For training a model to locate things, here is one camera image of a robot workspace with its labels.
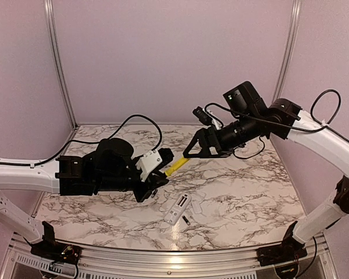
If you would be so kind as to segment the black AAA battery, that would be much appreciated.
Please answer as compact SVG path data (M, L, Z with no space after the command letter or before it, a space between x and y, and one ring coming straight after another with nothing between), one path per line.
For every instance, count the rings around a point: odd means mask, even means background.
M188 218L186 218L186 216L182 215L182 219L185 221L185 223L190 226L190 221L188 220Z
M158 192L158 190L157 190L157 189L155 189L155 190L153 191L152 195L151 195L151 198L154 198L154 197L155 197L155 195L157 194L157 192Z

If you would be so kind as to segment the yellow handled screwdriver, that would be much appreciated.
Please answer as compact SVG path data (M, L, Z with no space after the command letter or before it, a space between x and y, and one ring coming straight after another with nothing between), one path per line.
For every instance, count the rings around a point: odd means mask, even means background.
M165 171L165 175L167 177L170 177L174 172L178 171L178 169L183 167L189 160L190 160L189 158L181 158L181 159L179 159L178 161L173 163L173 165L171 167L169 167Z

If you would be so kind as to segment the white remote control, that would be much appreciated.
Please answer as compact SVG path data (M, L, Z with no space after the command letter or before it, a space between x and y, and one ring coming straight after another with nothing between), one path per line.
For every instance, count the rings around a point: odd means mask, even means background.
M189 194L181 194L174 204L171 206L171 208L168 210L168 212L164 216L164 221L171 226L174 226L179 218L182 217L184 211L188 207L192 200L191 195Z

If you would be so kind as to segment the white battery compartment cover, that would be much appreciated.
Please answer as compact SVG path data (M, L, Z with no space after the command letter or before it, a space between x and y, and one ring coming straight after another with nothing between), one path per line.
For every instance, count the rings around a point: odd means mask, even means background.
M200 206L198 201L192 200L191 201L191 205L192 205L192 208L193 208L193 211L194 211L195 214L201 214L202 213L202 209L201 209L201 206Z

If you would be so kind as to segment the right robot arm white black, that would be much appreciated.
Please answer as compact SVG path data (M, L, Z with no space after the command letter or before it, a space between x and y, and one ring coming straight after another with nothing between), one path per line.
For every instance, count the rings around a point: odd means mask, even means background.
M291 224L280 244L259 248L261 266L297 260L307 255L305 244L317 233L349 215L349 140L287 99L266 106L254 86L245 81L223 95L236 121L216 128L206 109L193 114L205 125L183 152L185 158L226 158L256 137L274 134L313 151L343 173L336 190L309 215Z

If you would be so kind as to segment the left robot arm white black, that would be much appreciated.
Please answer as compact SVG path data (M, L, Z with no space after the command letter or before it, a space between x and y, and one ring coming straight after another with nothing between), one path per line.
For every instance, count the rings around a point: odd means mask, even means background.
M0 159L0 223L19 233L50 259L62 253L54 228L14 205L4 190L41 191L60 196L92 196L99 192L131 191L138 203L168 183L161 168L174 155L169 148L153 149L135 157L134 148L120 138L103 139L95 151L60 156L44 162L4 162Z

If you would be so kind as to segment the front aluminium rail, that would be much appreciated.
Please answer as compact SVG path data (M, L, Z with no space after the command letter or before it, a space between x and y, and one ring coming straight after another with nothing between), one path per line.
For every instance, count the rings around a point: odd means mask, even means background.
M0 278L276 278L276 270L261 266L257 246L208 251L145 251L79 245L77 267L34 256L19 235L5 255Z

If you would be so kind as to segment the right aluminium frame post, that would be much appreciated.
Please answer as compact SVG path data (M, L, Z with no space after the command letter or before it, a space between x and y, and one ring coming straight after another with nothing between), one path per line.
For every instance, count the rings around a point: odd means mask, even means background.
M286 45L284 47L283 59L282 59L279 75L277 78L277 82L275 85L272 101L275 101L282 96L290 62L292 60L293 53L294 53L295 43L297 40L301 9L302 9L302 1L293 0Z

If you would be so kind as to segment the aluminium frame post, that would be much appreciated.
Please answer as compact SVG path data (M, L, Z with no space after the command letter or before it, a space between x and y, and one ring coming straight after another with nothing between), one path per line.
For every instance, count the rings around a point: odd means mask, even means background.
M290 62L292 60L293 53L294 53L295 43L297 40L301 9L302 9L302 1L293 0L286 45L284 47L283 59L282 59L279 75L277 78L277 82L275 85L272 101L275 101L282 96Z
M67 114L70 126L73 130L75 130L78 127L78 125L77 125L76 117L72 107L65 73L63 71L62 59L60 55L60 49L58 44L57 32L56 32L54 4L52 0L44 1L44 10L45 10L45 18L46 18L47 29L49 33L51 51L52 51L52 56L55 64L55 71L56 71L56 76L57 76L59 87L60 87L60 92L62 95L63 103L65 105L66 114Z

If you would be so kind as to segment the left aluminium frame post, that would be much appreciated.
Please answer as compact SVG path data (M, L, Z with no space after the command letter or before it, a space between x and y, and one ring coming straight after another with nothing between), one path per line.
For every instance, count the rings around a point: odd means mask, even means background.
M58 44L57 32L56 32L54 4L52 0L44 1L44 10L45 10L45 18L46 18L47 29L49 33L51 51L52 51L52 56L55 64L55 71L56 71L56 76L57 76L59 87L60 87L60 92L62 95L63 103L65 105L66 114L67 114L70 126L73 130L75 130L78 127L78 125L77 125L76 117L72 107L65 73L63 71L62 59L60 55L60 49Z

